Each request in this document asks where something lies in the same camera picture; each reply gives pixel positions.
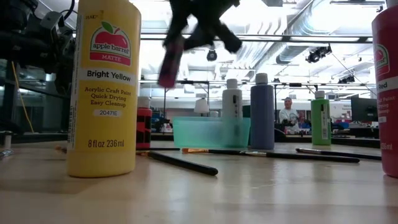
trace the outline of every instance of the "man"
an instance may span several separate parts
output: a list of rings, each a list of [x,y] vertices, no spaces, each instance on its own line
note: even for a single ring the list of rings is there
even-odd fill
[[[295,109],[292,109],[292,99],[287,97],[285,99],[285,108],[279,112],[279,120],[285,125],[285,129],[290,133],[295,134],[300,131],[298,118],[299,114]]]

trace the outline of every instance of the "red paint bottle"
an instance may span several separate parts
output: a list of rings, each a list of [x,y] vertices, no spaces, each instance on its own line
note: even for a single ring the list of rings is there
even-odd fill
[[[137,110],[137,149],[150,148],[150,127],[152,110],[150,109],[150,99],[147,96],[138,96]]]
[[[398,6],[382,11],[372,22],[377,113],[383,170],[398,177]]]

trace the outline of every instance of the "table surface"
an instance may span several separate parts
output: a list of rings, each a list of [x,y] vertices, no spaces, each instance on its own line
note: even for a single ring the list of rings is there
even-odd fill
[[[67,176],[65,155],[53,150],[57,144],[65,143],[13,145],[15,154],[0,161],[0,223],[398,223],[398,179],[385,176],[377,161],[341,164],[162,152],[216,167],[219,174],[211,177],[137,157],[130,174],[77,179]],[[296,147],[312,145],[275,146],[280,152]]]

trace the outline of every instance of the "yellow paint bottle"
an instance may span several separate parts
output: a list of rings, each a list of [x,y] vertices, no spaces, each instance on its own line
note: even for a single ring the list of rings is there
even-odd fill
[[[141,14],[128,0],[81,0],[70,104],[68,174],[134,169]]]

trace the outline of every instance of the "ceiling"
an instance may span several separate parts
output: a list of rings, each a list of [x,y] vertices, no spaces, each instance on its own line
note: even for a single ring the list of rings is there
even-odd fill
[[[39,17],[44,16],[49,10],[62,11],[70,7],[70,0],[39,1],[40,6],[36,12]],[[141,11],[142,33],[166,33],[172,16],[167,1],[131,2]],[[271,1],[242,0],[239,7],[229,9],[221,20],[235,34],[371,36],[371,22],[377,15],[379,5],[384,3],[356,1],[353,2],[355,4],[332,4],[330,0],[288,0],[284,1],[283,7],[269,7],[265,2]],[[76,15],[72,14],[67,22],[71,27],[75,27]],[[196,19],[190,17],[185,33],[190,33],[196,23]],[[266,72],[269,80],[278,78],[281,82],[337,83],[339,78],[353,73],[358,78],[356,83],[375,83],[371,44],[331,44],[333,54],[327,55],[317,63],[306,62],[305,57],[309,51],[319,46],[327,44],[244,42],[237,54],[229,54],[223,48],[223,44],[217,42],[218,58],[215,62],[208,62],[206,59],[208,47],[185,52],[178,79],[222,81],[237,78],[250,82],[254,80],[255,73]],[[163,56],[161,41],[141,42],[140,66],[141,75],[145,80],[157,79]],[[148,85],[142,85],[142,88],[148,88]],[[211,92],[211,96],[219,97],[224,86],[212,85],[212,88],[215,90]],[[330,91],[337,91],[342,95],[355,91],[363,93],[366,90],[331,88],[334,90]],[[305,98],[308,97],[307,93],[308,90],[284,88],[280,90],[278,98],[291,94]]]

